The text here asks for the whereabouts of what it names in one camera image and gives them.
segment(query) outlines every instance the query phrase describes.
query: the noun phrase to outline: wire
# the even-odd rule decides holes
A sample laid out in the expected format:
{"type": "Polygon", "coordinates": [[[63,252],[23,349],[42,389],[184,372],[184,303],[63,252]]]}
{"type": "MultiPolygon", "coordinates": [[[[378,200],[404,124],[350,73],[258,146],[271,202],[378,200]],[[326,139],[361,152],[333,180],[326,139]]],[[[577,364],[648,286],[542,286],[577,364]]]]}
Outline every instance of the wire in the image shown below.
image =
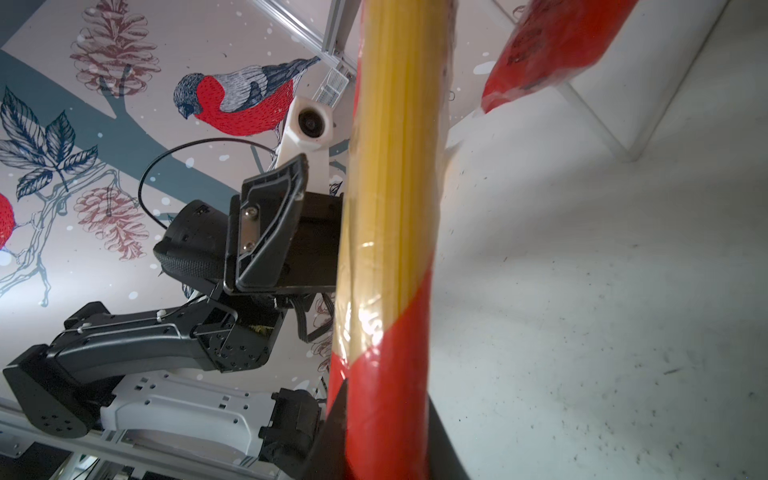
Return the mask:
{"type": "Polygon", "coordinates": [[[207,295],[200,294],[200,295],[194,297],[192,300],[189,300],[188,302],[186,302],[184,305],[178,307],[177,309],[175,309],[175,310],[173,310],[171,312],[166,313],[165,315],[161,316],[160,318],[161,319],[165,319],[165,318],[168,318],[171,315],[174,315],[175,313],[179,313],[181,310],[187,308],[189,305],[192,305],[193,303],[197,302],[198,300],[205,298],[206,296],[207,295]]]}
{"type": "MultiPolygon", "coordinates": [[[[312,325],[317,327],[317,320],[322,317],[323,325],[328,323],[329,320],[327,317],[333,315],[334,306],[333,306],[333,298],[329,294],[322,294],[319,299],[315,302],[315,319],[312,321],[312,325]]],[[[330,368],[330,362],[331,362],[331,349],[332,345],[331,342],[333,341],[333,336],[322,336],[320,339],[315,340],[312,343],[312,354],[318,355],[322,357],[322,361],[317,366],[317,371],[320,373],[327,372],[330,368]]]]}
{"type": "Polygon", "coordinates": [[[78,476],[74,477],[72,480],[78,480],[78,478],[80,478],[80,477],[81,477],[81,476],[82,476],[84,473],[86,473],[86,472],[87,472],[88,474],[91,474],[91,472],[93,471],[93,469],[94,469],[94,467],[96,466],[96,464],[98,463],[98,461],[99,461],[99,459],[98,459],[98,458],[96,458],[96,459],[94,460],[94,462],[93,462],[93,463],[91,463],[91,466],[90,466],[90,467],[88,467],[88,468],[86,468],[85,470],[83,470],[82,472],[78,473],[78,476]]]}
{"type": "Polygon", "coordinates": [[[333,326],[333,301],[327,293],[322,293],[321,295],[323,296],[323,302],[326,304],[326,308],[329,310],[330,318],[310,334],[307,334],[306,332],[306,314],[304,313],[300,298],[298,296],[288,297],[293,309],[296,311],[296,324],[298,326],[299,339],[304,343],[314,343],[315,340],[328,333],[333,326]]]}
{"type": "Polygon", "coordinates": [[[264,150],[270,152],[270,154],[272,154],[273,156],[275,155],[275,151],[272,150],[271,148],[265,146],[265,145],[259,144],[259,143],[255,142],[255,141],[245,140],[244,138],[230,138],[230,137],[205,138],[203,140],[191,141],[191,142],[188,142],[186,144],[179,145],[178,147],[171,148],[170,150],[167,150],[164,153],[162,153],[161,155],[159,155],[157,158],[155,158],[154,160],[152,160],[150,162],[149,166],[147,167],[147,170],[145,170],[144,173],[141,175],[141,179],[139,180],[139,190],[138,190],[137,196],[138,196],[138,200],[139,200],[139,205],[141,205],[141,209],[149,216],[149,218],[154,220],[155,223],[157,223],[158,225],[163,227],[163,230],[167,230],[168,227],[166,227],[160,221],[160,219],[158,219],[156,216],[154,216],[149,211],[147,206],[144,205],[144,201],[141,199],[141,190],[144,187],[144,182],[147,180],[147,175],[149,175],[149,172],[150,172],[150,170],[152,170],[152,167],[157,165],[158,162],[163,160],[168,155],[175,154],[179,150],[182,150],[182,149],[187,148],[187,147],[193,147],[195,145],[200,145],[200,144],[209,144],[209,143],[212,143],[212,142],[215,142],[215,141],[233,141],[233,142],[237,142],[237,143],[241,143],[241,144],[248,144],[248,145],[250,145],[252,147],[263,148],[264,150]]]}

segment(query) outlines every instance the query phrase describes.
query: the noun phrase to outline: gray floor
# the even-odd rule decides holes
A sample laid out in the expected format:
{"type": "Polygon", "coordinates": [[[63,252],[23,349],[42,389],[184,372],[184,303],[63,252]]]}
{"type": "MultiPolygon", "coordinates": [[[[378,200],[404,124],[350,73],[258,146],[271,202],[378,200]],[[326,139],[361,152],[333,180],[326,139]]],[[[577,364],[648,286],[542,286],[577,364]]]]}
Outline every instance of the gray floor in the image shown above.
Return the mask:
{"type": "Polygon", "coordinates": [[[768,477],[766,45],[733,0],[635,164],[551,89],[457,129],[430,392],[473,478],[768,477]]]}

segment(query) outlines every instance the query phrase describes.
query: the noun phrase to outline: wall mural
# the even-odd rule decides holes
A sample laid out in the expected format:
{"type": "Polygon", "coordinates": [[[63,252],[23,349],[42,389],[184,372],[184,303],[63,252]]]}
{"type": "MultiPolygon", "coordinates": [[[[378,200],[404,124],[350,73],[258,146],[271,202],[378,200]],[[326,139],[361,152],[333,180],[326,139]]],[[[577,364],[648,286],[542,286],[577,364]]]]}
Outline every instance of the wall mural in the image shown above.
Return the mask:
{"type": "Polygon", "coordinates": [[[228,74],[185,75],[174,91],[174,103],[190,115],[229,135],[244,137],[277,131],[296,95],[302,74],[315,63],[297,59],[281,65],[251,65],[228,74]]]}
{"type": "Polygon", "coordinates": [[[0,297],[14,286],[40,276],[44,286],[41,306],[48,305],[48,271],[42,260],[43,249],[54,220],[66,214],[67,202],[76,193],[108,178],[106,187],[85,192],[74,206],[81,214],[79,224],[106,240],[110,251],[122,253],[121,260],[142,257],[139,240],[149,234],[137,220],[144,216],[133,198],[120,187],[120,172],[97,163],[98,146],[73,153],[75,132],[65,111],[48,126],[42,127],[35,113],[6,87],[0,108],[2,127],[10,140],[0,140],[0,163],[6,167],[28,170],[16,186],[16,199],[34,194],[42,205],[24,223],[16,223],[13,208],[5,196],[0,201],[0,248],[16,262],[16,269],[0,277],[0,297]],[[18,228],[34,230],[28,247],[15,253],[5,244],[18,228]]]}
{"type": "Polygon", "coordinates": [[[143,42],[149,33],[143,15],[129,15],[125,0],[100,0],[95,7],[83,12],[85,21],[93,26],[80,30],[78,40],[72,44],[74,67],[78,80],[90,90],[102,92],[99,80],[114,96],[134,95],[147,89],[152,72],[159,72],[157,58],[152,55],[156,45],[143,42]],[[118,91],[118,81],[127,77],[118,91]]]}

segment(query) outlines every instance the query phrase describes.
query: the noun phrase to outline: spaghetti package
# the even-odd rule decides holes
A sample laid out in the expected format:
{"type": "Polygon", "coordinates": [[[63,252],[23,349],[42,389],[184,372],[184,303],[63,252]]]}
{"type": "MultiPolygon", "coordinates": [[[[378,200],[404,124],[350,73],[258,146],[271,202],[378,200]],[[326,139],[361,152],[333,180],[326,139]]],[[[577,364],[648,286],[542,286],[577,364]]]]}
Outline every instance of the spaghetti package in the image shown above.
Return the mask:
{"type": "Polygon", "coordinates": [[[637,0],[531,0],[485,82],[486,113],[567,81],[603,56],[637,0]]]}
{"type": "Polygon", "coordinates": [[[329,403],[346,378],[348,478],[426,480],[429,296],[454,0],[366,0],[329,403]]]}

